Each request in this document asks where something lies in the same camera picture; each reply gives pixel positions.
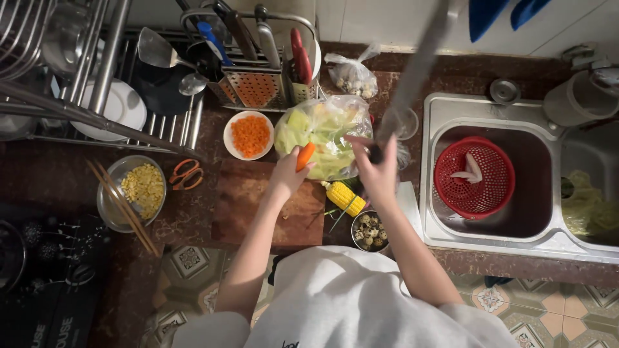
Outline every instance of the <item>scissors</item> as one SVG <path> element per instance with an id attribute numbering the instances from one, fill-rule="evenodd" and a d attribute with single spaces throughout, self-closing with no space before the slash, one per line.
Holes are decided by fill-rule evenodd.
<path id="1" fill-rule="evenodd" d="M 187 163 L 191 163 L 191 162 L 193 162 L 193 167 L 192 168 L 190 168 L 189 170 L 186 170 L 184 172 L 178 173 L 178 170 L 183 165 L 185 165 Z M 198 173 L 200 174 L 200 177 L 196 180 L 195 183 L 193 183 L 191 186 L 185 186 L 184 185 L 187 182 L 187 180 L 191 179 L 193 176 L 195 176 Z M 176 168 L 174 168 L 174 172 L 172 173 L 172 176 L 170 177 L 168 182 L 173 185 L 172 186 L 172 190 L 175 190 L 175 191 L 178 190 L 178 189 L 192 189 L 192 188 L 196 187 L 197 185 L 199 185 L 202 182 L 203 176 L 204 176 L 204 171 L 202 170 L 202 168 L 200 168 L 200 163 L 197 160 L 186 159 L 186 160 L 184 160 L 181 163 L 176 165 Z"/>

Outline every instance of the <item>yellow corn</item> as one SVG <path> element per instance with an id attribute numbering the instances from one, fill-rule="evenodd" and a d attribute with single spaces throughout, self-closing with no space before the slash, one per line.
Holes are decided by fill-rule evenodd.
<path id="1" fill-rule="evenodd" d="M 339 181 L 333 183 L 321 181 L 320 184 L 327 189 L 327 197 L 342 210 L 346 209 L 350 201 L 355 197 L 353 191 Z M 363 198 L 357 196 L 346 212 L 350 214 L 350 216 L 355 217 L 363 207 L 365 207 L 365 201 Z"/>

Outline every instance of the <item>stove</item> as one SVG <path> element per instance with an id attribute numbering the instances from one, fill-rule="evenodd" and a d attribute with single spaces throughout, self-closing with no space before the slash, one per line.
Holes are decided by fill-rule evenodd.
<path id="1" fill-rule="evenodd" d="M 86 347 L 105 285 L 110 231 L 93 215 L 61 218 L 0 202 L 27 246 L 16 285 L 0 294 L 0 347 Z"/>

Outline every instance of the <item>countertop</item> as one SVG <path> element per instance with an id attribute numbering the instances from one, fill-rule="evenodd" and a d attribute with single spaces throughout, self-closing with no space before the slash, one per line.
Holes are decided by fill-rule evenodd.
<path id="1" fill-rule="evenodd" d="M 323 52 L 356 57 L 363 45 L 322 43 Z M 377 121 L 394 92 L 399 73 L 408 54 L 383 53 L 366 62 L 378 79 L 379 92 L 370 100 L 370 113 Z M 433 92 L 487 95 L 493 79 L 515 80 L 524 99 L 541 99 L 555 86 L 567 80 L 568 67 L 550 59 L 505 56 L 441 56 L 433 73 L 414 103 L 423 122 L 423 100 Z M 321 71 L 321 85 L 326 92 L 340 93 L 331 83 L 326 67 Z M 204 181 L 187 192 L 170 191 L 156 221 L 147 229 L 161 249 L 165 245 L 191 245 L 234 249 L 236 246 L 210 240 L 210 224 L 215 204 L 221 160 L 231 158 L 223 146 L 222 131 L 236 112 L 209 102 L 202 114 L 197 150 L 206 153 L 202 163 Z M 275 123 L 280 114 L 270 113 Z M 400 173 L 402 181 L 412 181 L 418 195 L 421 159 L 421 128 L 405 141 L 411 153 L 410 165 Z M 99 159 L 104 166 L 129 154 L 144 154 L 171 173 L 182 157 L 173 154 L 120 150 L 107 147 L 78 146 L 43 141 L 14 141 L 0 145 L 0 199 L 16 204 L 31 204 L 58 214 L 96 213 L 95 192 L 98 181 L 85 165 L 85 158 Z M 274 151 L 261 160 L 275 162 Z M 327 202 L 327 210 L 332 204 Z M 353 246 L 346 217 L 331 234 L 333 221 L 325 219 L 324 245 Z M 115 248 L 110 264 L 108 284 L 98 304 L 89 336 L 89 347 L 135 347 L 142 335 L 144 320 L 153 311 L 152 294 L 157 283 L 159 260 L 147 254 L 133 234 L 114 234 Z M 276 253 L 290 251 L 274 250 Z M 494 276 L 543 279 L 619 287 L 619 266 L 582 261 L 531 258 L 496 253 L 432 248 L 436 258 L 448 271 Z"/>

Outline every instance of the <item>person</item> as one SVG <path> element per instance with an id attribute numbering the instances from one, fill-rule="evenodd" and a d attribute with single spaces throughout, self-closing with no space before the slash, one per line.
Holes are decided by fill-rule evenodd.
<path id="1" fill-rule="evenodd" d="M 499 318 L 464 304 L 398 208 L 395 137 L 378 165 L 366 153 L 371 140 L 345 137 L 396 260 L 346 246 L 316 246 L 287 256 L 277 265 L 271 304 L 250 329 L 275 220 L 314 165 L 295 173 L 296 147 L 273 170 L 219 287 L 215 313 L 180 326 L 173 348 L 516 347 Z"/>

